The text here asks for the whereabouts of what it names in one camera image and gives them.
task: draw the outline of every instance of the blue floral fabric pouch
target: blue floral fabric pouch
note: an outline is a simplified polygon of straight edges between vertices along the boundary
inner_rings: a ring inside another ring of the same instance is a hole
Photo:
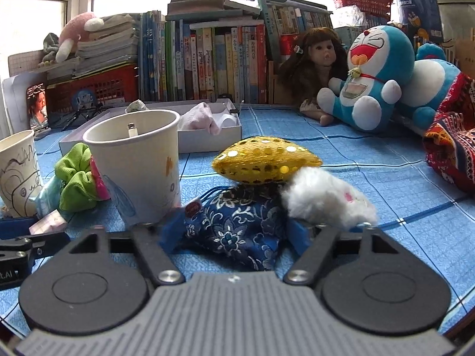
[[[237,185],[219,191],[185,219],[185,241],[226,254],[252,270],[274,270],[287,220],[278,187]]]

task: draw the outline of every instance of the green fabric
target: green fabric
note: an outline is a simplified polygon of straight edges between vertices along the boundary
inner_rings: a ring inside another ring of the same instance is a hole
[[[91,151],[77,143],[55,164],[55,175],[64,182],[59,208],[68,212],[92,209],[98,198],[91,173]]]

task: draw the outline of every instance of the gold sequined object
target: gold sequined object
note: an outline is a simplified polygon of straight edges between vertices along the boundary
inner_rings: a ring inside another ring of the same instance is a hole
[[[314,153],[288,140],[254,136],[228,147],[211,165],[228,179],[259,185],[285,182],[300,167],[319,167],[322,163]]]

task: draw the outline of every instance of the red collar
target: red collar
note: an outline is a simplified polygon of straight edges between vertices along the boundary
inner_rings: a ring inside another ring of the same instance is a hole
[[[361,78],[370,78],[370,79],[373,79],[373,80],[376,80],[377,82],[380,82],[380,83],[385,83],[383,80],[377,78],[377,77],[374,77],[374,76],[371,76],[371,75],[367,75],[366,73],[362,73],[360,75]]]

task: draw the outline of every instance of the pink fabric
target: pink fabric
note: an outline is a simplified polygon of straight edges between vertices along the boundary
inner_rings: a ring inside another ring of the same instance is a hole
[[[206,129],[212,135],[217,135],[221,129],[213,119],[211,108],[206,103],[200,103],[180,116],[179,130]]]
[[[109,195],[109,192],[107,191],[104,182],[102,181],[101,175],[99,174],[99,170],[97,169],[93,157],[91,157],[89,164],[91,165],[92,178],[94,178],[94,181],[96,182],[97,197],[100,198],[102,201],[110,199],[111,196]]]
[[[77,43],[79,39],[81,41],[89,40],[89,32],[84,30],[84,24],[87,20],[96,17],[93,12],[85,12],[72,18],[61,31],[59,36],[59,45],[66,39],[73,39],[74,43]]]

